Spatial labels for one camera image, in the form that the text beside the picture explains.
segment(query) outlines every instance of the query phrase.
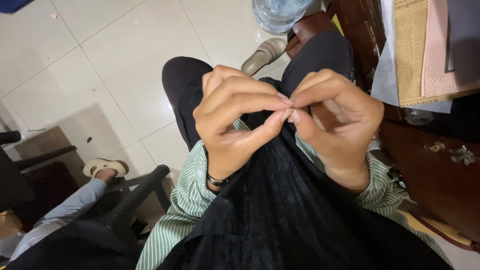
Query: small debris on floor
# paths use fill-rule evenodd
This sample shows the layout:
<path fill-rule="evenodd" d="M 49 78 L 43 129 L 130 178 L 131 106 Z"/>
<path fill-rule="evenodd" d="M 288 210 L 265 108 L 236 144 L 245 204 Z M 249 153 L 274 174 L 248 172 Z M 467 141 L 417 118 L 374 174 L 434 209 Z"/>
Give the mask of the small debris on floor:
<path fill-rule="evenodd" d="M 27 132 L 32 132 L 32 131 L 42 131 L 42 130 L 45 130 L 45 128 L 42 128 L 42 129 L 31 129 L 31 130 L 27 130 Z"/>

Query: light blue pants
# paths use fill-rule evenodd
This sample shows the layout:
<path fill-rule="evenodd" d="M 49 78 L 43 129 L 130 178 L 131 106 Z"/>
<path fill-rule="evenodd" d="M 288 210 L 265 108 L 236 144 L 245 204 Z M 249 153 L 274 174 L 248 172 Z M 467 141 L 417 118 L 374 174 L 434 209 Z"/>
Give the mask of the light blue pants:
<path fill-rule="evenodd" d="M 64 202 L 48 212 L 37 221 L 33 229 L 27 233 L 18 244 L 10 257 L 10 261 L 18 258 L 31 246 L 40 242 L 47 235 L 72 222 L 78 216 L 85 213 L 98 199 L 100 199 L 107 183 L 98 178 L 92 179 L 86 185 L 68 197 Z"/>

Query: brown leather bag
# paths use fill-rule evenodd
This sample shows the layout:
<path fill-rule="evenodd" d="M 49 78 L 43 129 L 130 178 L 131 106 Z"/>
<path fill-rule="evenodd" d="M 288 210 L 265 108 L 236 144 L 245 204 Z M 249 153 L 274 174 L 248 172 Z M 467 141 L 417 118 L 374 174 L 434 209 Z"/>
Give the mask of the brown leather bag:
<path fill-rule="evenodd" d="M 312 36 L 325 31 L 338 31 L 338 29 L 324 11 L 301 18 L 293 25 L 295 36 L 285 48 L 287 55 L 293 58 Z"/>

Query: foot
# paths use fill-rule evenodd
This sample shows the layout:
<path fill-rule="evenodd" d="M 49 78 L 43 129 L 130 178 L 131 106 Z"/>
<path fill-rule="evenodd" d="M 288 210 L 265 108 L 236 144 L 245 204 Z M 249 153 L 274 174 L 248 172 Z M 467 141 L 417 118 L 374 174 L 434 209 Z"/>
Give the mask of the foot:
<path fill-rule="evenodd" d="M 90 170 L 90 173 L 93 174 L 95 170 L 96 170 L 96 166 L 92 167 L 92 169 Z M 117 175 L 117 173 L 118 172 L 115 169 L 111 169 L 111 168 L 101 169 L 96 173 L 95 178 L 98 178 L 108 183 L 110 182 L 110 180 L 112 180 L 113 177 L 115 177 L 115 175 Z"/>

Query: wristwatch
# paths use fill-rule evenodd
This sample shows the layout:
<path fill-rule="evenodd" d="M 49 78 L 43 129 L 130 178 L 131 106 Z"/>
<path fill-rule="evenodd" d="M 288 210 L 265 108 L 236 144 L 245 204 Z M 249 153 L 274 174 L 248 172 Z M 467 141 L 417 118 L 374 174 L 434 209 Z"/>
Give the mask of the wristwatch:
<path fill-rule="evenodd" d="M 219 179 L 213 178 L 208 173 L 207 173 L 207 180 L 210 182 L 210 184 L 212 184 L 214 186 L 219 186 L 219 187 L 224 187 L 230 182 L 230 180 L 228 180 L 228 178 L 225 178 L 223 180 L 219 180 Z"/>

